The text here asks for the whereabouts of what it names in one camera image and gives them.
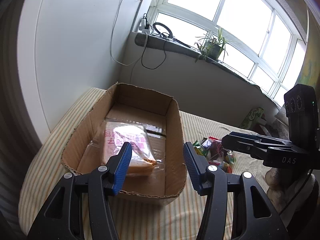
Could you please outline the white gloved right hand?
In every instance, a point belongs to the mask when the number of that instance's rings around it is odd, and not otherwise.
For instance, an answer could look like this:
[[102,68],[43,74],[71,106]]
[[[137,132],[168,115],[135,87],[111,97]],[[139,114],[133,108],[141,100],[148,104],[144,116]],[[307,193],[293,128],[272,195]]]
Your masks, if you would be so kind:
[[288,203],[294,196],[303,202],[311,194],[315,185],[315,176],[306,170],[271,168],[265,174],[268,185],[267,195],[275,203]]

